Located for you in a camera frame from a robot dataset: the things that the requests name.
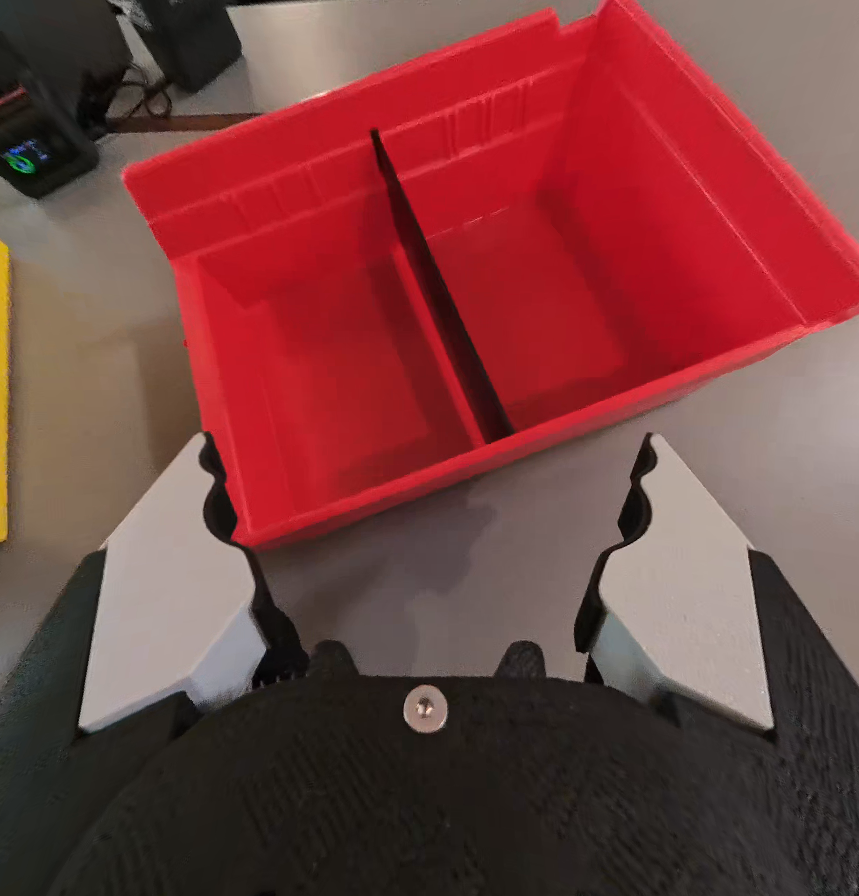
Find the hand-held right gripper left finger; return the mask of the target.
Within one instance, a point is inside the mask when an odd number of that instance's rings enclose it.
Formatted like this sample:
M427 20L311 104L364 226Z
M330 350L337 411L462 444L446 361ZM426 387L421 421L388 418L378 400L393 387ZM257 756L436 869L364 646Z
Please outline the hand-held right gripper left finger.
M296 628L235 525L217 448L196 434L103 545L82 732L172 696L207 712L304 676Z

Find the black bin divider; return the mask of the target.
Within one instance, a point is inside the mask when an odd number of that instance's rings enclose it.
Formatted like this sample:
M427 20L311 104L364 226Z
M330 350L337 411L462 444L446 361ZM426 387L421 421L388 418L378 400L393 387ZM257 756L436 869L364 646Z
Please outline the black bin divider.
M387 188L395 230L422 295L429 328L458 385L458 395L477 426L480 444L509 438L515 434L514 425L446 285L378 128L370 130L370 139Z

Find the red storage bin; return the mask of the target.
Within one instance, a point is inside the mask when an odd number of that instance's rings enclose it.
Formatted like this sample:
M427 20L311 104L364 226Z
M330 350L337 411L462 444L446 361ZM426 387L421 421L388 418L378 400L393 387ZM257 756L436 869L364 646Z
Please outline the red storage bin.
M515 434L480 444L378 128ZM254 549L633 417L859 314L859 247L637 2L552 11L133 164Z

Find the black box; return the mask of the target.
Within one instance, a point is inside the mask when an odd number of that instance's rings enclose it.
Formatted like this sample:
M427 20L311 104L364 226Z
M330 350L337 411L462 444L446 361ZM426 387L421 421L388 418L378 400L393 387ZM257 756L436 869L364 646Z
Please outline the black box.
M163 72L190 94L211 84L242 55L224 1L167 2L158 37Z

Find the black charging case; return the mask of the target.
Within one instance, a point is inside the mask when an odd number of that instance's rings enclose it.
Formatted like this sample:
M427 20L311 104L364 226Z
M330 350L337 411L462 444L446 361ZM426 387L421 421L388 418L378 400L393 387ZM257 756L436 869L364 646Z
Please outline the black charging case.
M40 199L94 170L131 61L108 2L0 1L0 176Z

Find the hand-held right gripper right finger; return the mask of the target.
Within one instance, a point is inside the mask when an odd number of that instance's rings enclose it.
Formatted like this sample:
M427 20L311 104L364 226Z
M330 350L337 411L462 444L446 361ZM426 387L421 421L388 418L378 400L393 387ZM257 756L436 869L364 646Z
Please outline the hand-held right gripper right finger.
M618 528L592 567L577 651L637 701L674 693L771 731L752 544L660 434L642 442Z

